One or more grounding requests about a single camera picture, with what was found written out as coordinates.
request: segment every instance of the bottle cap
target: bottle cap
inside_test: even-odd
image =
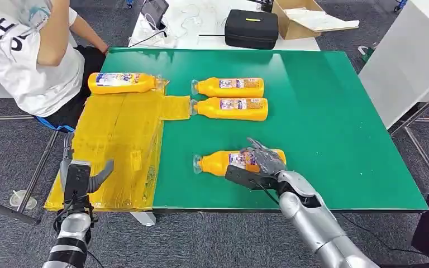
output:
[[[201,165],[201,156],[199,155],[194,155],[193,156],[193,172],[195,174],[200,174],[203,169],[202,169],[202,165]]]
[[[196,95],[198,94],[198,81],[197,80],[192,80],[192,95]]]
[[[168,80],[165,80],[162,78],[162,75],[157,75],[155,77],[155,86],[157,88],[157,90],[164,90],[165,86],[169,83]]]
[[[190,100],[190,115],[196,116],[198,114],[198,107],[197,107],[198,101],[195,99]]]

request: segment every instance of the white desk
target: white desk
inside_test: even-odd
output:
[[[429,0],[410,0],[359,74],[386,128],[429,101]]]
[[[258,11],[258,4],[246,0],[167,0],[169,8],[163,22],[167,25],[168,38],[163,34],[155,36],[137,47],[173,49],[242,49],[225,44],[223,35],[226,18],[232,9]],[[152,30],[143,15],[129,40],[129,46],[146,39],[156,31]],[[311,50],[320,48],[314,37],[285,41],[279,36],[274,50]]]

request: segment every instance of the orange bottle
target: orange bottle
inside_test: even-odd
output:
[[[261,98],[264,95],[264,80],[262,78],[219,79],[208,78],[204,81],[192,81],[192,94],[204,94],[208,97]]]
[[[147,92],[163,88],[164,81],[160,76],[144,73],[93,73],[88,86],[94,94]]]
[[[282,161],[287,164],[285,153],[279,149],[272,149],[276,152]],[[209,172],[216,176],[224,176],[229,165],[237,166],[252,172],[259,172],[259,166],[249,152],[240,151],[217,151],[214,154],[201,157],[193,157],[193,171],[198,174]]]
[[[202,114],[209,118],[263,121],[269,113],[267,99],[234,98],[191,100],[191,115]]]

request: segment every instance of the gray carpet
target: gray carpet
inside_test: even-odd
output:
[[[359,19],[360,29],[330,32],[317,38],[322,50],[346,51],[356,71],[363,63],[357,47],[379,41],[395,19],[393,0],[319,1],[328,13]],[[126,46],[140,6],[129,10],[124,0],[73,0],[72,7],[112,46]],[[12,100],[0,100],[0,115],[20,114]],[[429,125],[414,126],[429,152]],[[34,121],[0,122],[0,203],[8,205],[12,190],[24,189],[51,131]],[[404,133],[394,139],[423,193],[429,193],[429,171]],[[58,138],[35,189],[44,202],[61,158]],[[54,213],[34,209],[38,226],[0,216],[0,267],[40,267],[55,241]],[[157,225],[139,225],[128,213],[100,213],[90,250],[105,267],[319,267],[298,233],[279,213],[177,213],[158,216]],[[410,248],[416,214],[347,214],[395,248]],[[390,252],[370,234],[337,214],[350,238],[382,264],[424,262],[420,255]],[[97,267],[88,259],[86,267]]]

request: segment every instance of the white t-shirt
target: white t-shirt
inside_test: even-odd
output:
[[[84,58],[70,43],[59,66],[37,63],[50,0],[0,0],[0,82],[19,108],[47,117],[81,88]],[[70,8],[72,25],[77,13]]]

